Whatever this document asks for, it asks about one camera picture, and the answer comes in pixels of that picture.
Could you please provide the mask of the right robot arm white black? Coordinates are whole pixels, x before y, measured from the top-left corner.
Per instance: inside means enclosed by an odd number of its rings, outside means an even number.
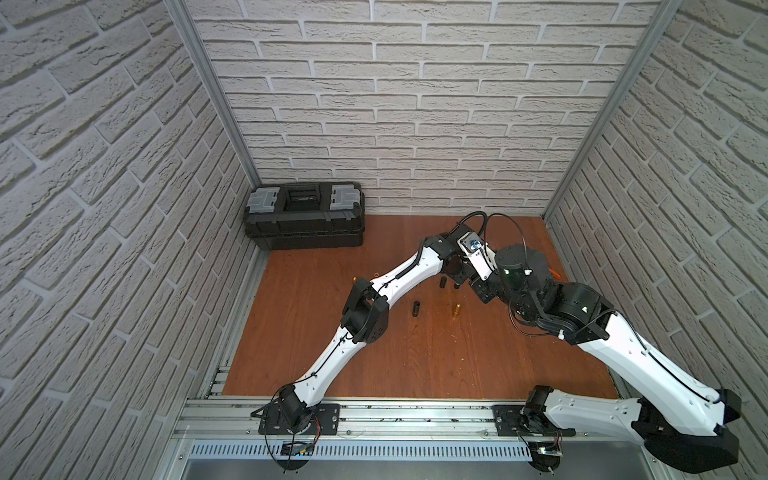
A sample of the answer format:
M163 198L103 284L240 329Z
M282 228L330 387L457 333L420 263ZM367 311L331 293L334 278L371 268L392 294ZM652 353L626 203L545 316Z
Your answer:
M639 394L607 400L538 385L520 410L520 429L611 435L641 443L658 460L692 474L737 463L739 440L727 428L741 415L734 391L711 388L678 367L593 288L555 280L543 253L521 244L491 253L478 239L463 253L473 287L504 301L512 319L579 347Z

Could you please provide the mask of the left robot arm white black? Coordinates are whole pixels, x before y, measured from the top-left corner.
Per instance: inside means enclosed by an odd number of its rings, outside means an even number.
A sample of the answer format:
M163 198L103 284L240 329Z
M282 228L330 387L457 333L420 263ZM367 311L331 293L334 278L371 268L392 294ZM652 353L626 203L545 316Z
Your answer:
M449 232L423 238L417 252L390 272L355 281L331 342L307 372L277 390L269 402L275 413L266 407L258 410L263 420L273 420L292 434L318 425L317 405L329 386L359 350L384 334L390 308L424 280L442 274L456 286L469 284L484 303L494 299L494 252L482 237L488 222L487 213L474 211Z

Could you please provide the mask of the black plastic toolbox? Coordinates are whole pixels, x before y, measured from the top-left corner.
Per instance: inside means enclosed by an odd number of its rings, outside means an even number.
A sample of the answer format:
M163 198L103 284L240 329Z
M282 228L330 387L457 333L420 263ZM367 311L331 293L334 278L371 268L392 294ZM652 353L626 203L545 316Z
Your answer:
M358 247L365 197L357 182L262 185L250 194L243 221L262 250Z

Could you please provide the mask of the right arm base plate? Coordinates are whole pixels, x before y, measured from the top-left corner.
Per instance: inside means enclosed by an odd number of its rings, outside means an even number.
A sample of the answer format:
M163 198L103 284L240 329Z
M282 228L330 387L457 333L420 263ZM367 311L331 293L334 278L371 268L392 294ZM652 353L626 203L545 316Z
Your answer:
M543 413L522 404L501 404L491 407L499 437L544 436L574 437L573 428L555 426Z

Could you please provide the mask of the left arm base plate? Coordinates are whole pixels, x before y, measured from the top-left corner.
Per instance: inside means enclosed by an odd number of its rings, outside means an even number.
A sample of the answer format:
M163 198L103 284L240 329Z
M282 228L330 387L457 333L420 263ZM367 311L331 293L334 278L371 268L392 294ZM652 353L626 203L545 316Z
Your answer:
M334 436L338 432L340 408L337 403L320 403L298 415L287 415L276 401L272 401L262 410L253 411L251 417L260 419L260 435Z

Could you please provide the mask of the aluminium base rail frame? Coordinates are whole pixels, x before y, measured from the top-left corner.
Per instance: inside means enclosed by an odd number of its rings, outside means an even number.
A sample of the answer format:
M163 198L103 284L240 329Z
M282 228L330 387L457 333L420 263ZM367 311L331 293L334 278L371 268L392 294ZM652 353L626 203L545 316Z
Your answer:
M288 435L259 432L253 411L267 402L230 369L218 368L195 397L185 400L152 479L179 479L195 459L270 460ZM317 460L358 454L368 460L516 460L522 442L493 413L495 400L404 397L333 398L331 431L321 436Z

